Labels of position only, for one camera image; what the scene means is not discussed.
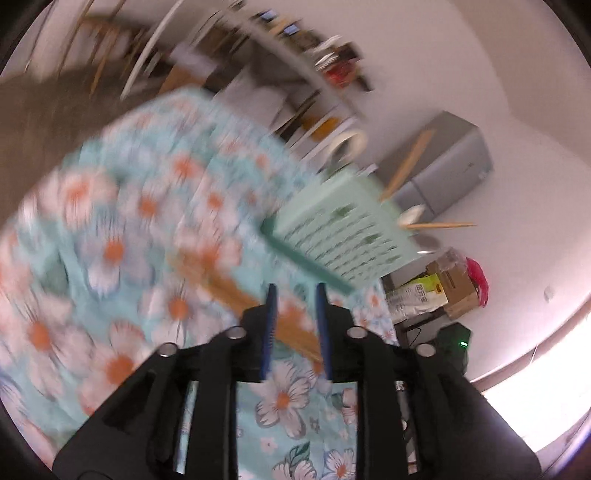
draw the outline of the chair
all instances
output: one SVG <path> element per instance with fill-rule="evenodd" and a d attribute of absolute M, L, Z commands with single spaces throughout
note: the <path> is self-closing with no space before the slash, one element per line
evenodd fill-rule
<path fill-rule="evenodd" d="M 81 27 L 88 27 L 91 32 L 96 34 L 96 42 L 90 58 L 88 60 L 88 65 L 91 65 L 96 57 L 97 52 L 99 51 L 103 41 L 107 39 L 107 44 L 105 48 L 104 55 L 100 60 L 99 66 L 96 70 L 95 77 L 93 82 L 90 86 L 90 95 L 93 95 L 96 87 L 99 83 L 100 77 L 105 69 L 105 65 L 109 59 L 109 55 L 113 51 L 117 40 L 122 35 L 128 35 L 130 37 L 129 49 L 127 52 L 127 60 L 124 66 L 124 70 L 121 74 L 123 78 L 129 67 L 131 65 L 131 61 L 137 55 L 140 48 L 145 45 L 145 36 L 150 30 L 150 26 L 144 25 L 140 22 L 124 18 L 122 16 L 118 16 L 117 14 L 120 12 L 121 8 L 123 7 L 126 0 L 120 0 L 119 3 L 115 6 L 115 9 L 108 15 L 105 14 L 89 14 L 90 7 L 94 3 L 95 0 L 89 0 L 78 18 L 76 26 L 74 30 L 70 34 L 68 39 L 66 51 L 64 52 L 64 56 L 61 59 L 61 63 L 59 68 L 57 69 L 57 75 L 61 74 L 63 67 L 66 63 L 66 59 L 68 54 L 70 53 L 70 49 L 72 48 L 72 44 L 74 43 L 74 39 Z"/>

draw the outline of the table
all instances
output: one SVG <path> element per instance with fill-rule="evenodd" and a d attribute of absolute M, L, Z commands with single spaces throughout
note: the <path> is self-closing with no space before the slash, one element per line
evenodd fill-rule
<path fill-rule="evenodd" d="M 275 283 L 280 312 L 315 329 L 316 280 L 258 235 L 313 176 L 266 130 L 186 89 L 117 120 L 35 186 L 0 236 L 0 398 L 47 465 L 158 345 L 236 324 L 174 275 L 168 252 L 192 250 L 261 302 Z M 378 282 L 329 296 L 395 341 Z M 352 480 L 355 385 L 332 386 L 279 344 L 272 355 L 271 378 L 238 392 L 242 480 Z"/>

